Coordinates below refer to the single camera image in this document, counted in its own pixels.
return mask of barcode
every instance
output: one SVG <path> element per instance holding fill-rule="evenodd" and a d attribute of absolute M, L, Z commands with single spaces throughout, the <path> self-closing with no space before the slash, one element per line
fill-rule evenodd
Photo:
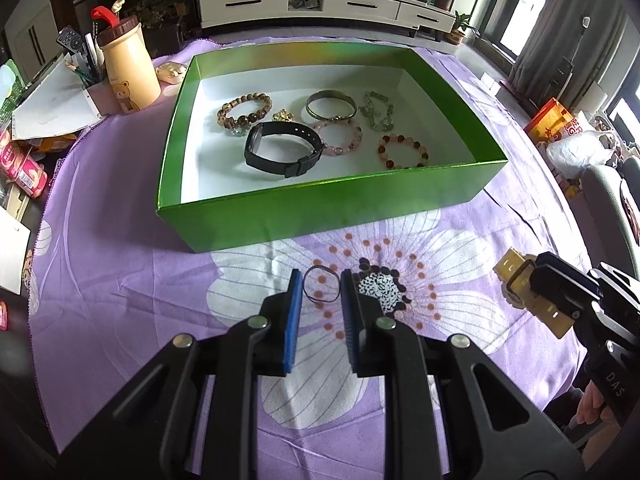
<path fill-rule="evenodd" d="M 33 187 L 33 180 L 30 179 L 29 175 L 27 175 L 26 173 L 24 173 L 24 171 L 21 171 L 20 174 L 18 175 L 18 179 L 26 186 L 26 187 Z"/>

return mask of gold ornament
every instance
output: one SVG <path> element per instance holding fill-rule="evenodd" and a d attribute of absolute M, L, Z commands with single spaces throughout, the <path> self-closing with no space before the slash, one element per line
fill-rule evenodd
<path fill-rule="evenodd" d="M 286 110 L 280 110 L 279 112 L 275 113 L 271 119 L 273 121 L 290 122 L 293 120 L 293 114 L 287 112 Z"/>

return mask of purple tablecloth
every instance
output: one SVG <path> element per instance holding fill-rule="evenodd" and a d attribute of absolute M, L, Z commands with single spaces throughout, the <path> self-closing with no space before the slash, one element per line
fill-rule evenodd
<path fill-rule="evenodd" d="M 174 59 L 187 62 L 214 48 L 197 41 Z M 318 262 L 338 271 L 363 266 L 383 306 L 423 335 L 469 334 L 540 408 L 568 387 L 584 349 L 572 332 L 558 341 L 511 308 L 492 267 L 513 246 L 532 254 L 551 250 L 588 269 L 575 220 L 504 107 L 454 57 L 416 51 L 472 107 L 510 160 L 469 203 L 191 254 L 154 212 L 175 98 L 110 117 L 82 137 L 55 177 L 31 283 L 36 378 L 59 449 L 172 336 L 223 333 L 257 312 L 263 297 L 283 290 L 291 268 Z M 318 298 L 335 290 L 324 276 L 310 289 Z M 319 308 L 305 300 L 293 373 L 262 380 L 262 479 L 382 476 L 383 390 L 380 380 L 350 373 L 338 303 Z"/>

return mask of curtain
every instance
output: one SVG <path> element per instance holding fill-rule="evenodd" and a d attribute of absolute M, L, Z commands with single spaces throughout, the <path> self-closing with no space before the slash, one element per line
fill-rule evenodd
<path fill-rule="evenodd" d="M 571 59 L 582 31 L 582 18 L 591 17 L 574 61 L 574 75 L 562 94 L 562 104 L 577 105 L 616 53 L 626 23 L 618 0 L 546 0 L 527 43 L 510 74 L 516 92 L 542 106 L 562 56 Z"/>

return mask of screw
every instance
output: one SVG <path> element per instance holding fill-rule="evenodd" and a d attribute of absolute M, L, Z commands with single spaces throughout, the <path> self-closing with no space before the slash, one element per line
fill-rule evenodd
<path fill-rule="evenodd" d="M 396 327 L 396 322 L 390 317 L 381 316 L 376 320 L 376 326 L 382 330 L 393 330 Z"/>
<path fill-rule="evenodd" d="M 174 337 L 173 343 L 177 348 L 188 348 L 193 344 L 193 337 L 189 334 L 178 334 Z"/>
<path fill-rule="evenodd" d="M 264 316 L 251 316 L 246 320 L 249 327 L 258 330 L 259 328 L 265 328 L 269 324 L 269 320 Z"/>
<path fill-rule="evenodd" d="M 451 336 L 451 344 L 456 348 L 469 348 L 471 345 L 471 339 L 464 334 L 454 334 Z"/>

